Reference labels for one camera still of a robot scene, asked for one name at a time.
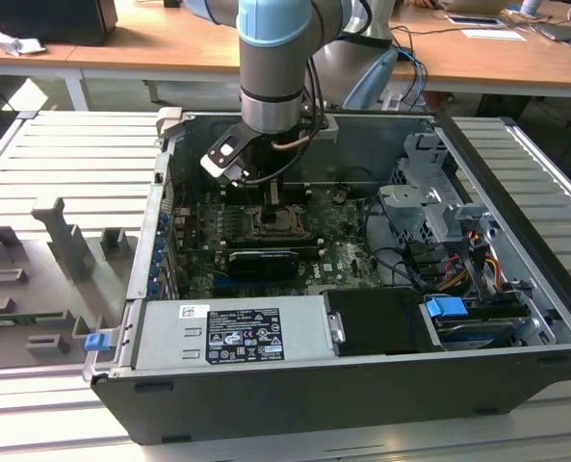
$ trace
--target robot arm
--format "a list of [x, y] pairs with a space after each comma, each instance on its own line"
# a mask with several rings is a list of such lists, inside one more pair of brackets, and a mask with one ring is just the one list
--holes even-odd
[[187, 0], [187, 6], [238, 29], [243, 123], [231, 127], [201, 164], [223, 183], [245, 180], [240, 155], [250, 146], [271, 151], [271, 140], [298, 137], [307, 61], [347, 27], [351, 0]]

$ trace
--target blue latch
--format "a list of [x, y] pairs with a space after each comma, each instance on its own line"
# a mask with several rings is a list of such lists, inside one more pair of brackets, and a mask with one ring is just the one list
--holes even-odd
[[84, 349], [86, 351], [109, 351], [112, 334], [110, 333], [96, 333], [86, 336], [84, 342]]
[[469, 315], [462, 299], [457, 296], [434, 296], [427, 301], [427, 309], [431, 318]]

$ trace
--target desk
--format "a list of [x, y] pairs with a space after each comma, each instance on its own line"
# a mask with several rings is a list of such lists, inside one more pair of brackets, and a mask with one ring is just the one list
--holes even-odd
[[106, 46], [46, 44], [47, 52], [19, 58], [0, 51], [0, 74], [63, 78], [77, 111], [91, 106], [87, 78], [238, 82], [234, 29], [158, 1], [116, 0], [116, 6], [117, 28]]
[[[568, 5], [546, 2], [541, 12], [556, 22]], [[118, 24], [103, 47], [47, 45], [46, 53], [15, 58], [0, 51], [0, 74], [57, 76], [65, 79], [76, 110], [90, 108], [87, 78], [147, 81], [237, 82], [238, 34], [212, 25], [185, 9], [161, 2], [117, 0]], [[403, 8], [391, 25], [412, 31], [453, 26], [441, 12]], [[534, 32], [527, 41], [466, 38], [460, 32], [419, 36], [414, 47], [428, 67], [429, 90], [571, 97], [571, 47]], [[397, 33], [406, 43], [406, 35]], [[396, 81], [413, 77], [399, 64]]]
[[[551, 22], [567, 18], [570, 5], [544, 2], [539, 12]], [[444, 12], [405, 7], [390, 26], [428, 32], [456, 26], [441, 19]], [[571, 97], [571, 46], [553, 42], [531, 28], [517, 30], [527, 41], [467, 38], [462, 32], [413, 38], [417, 58], [428, 68], [428, 90], [471, 93]], [[395, 31], [402, 46], [407, 35]], [[400, 63], [394, 79], [404, 79], [411, 64]]]

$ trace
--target warning label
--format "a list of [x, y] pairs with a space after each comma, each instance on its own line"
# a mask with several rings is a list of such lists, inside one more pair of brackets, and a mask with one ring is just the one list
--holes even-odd
[[210, 364], [285, 359], [278, 308], [209, 311], [206, 361]]

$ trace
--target laptop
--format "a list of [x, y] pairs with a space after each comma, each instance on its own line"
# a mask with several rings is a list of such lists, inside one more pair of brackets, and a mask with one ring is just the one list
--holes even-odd
[[533, 24], [532, 27], [541, 34], [554, 41], [571, 40], [571, 26], [559, 26], [557, 24]]
[[448, 13], [499, 14], [513, 0], [452, 0], [439, 5]]

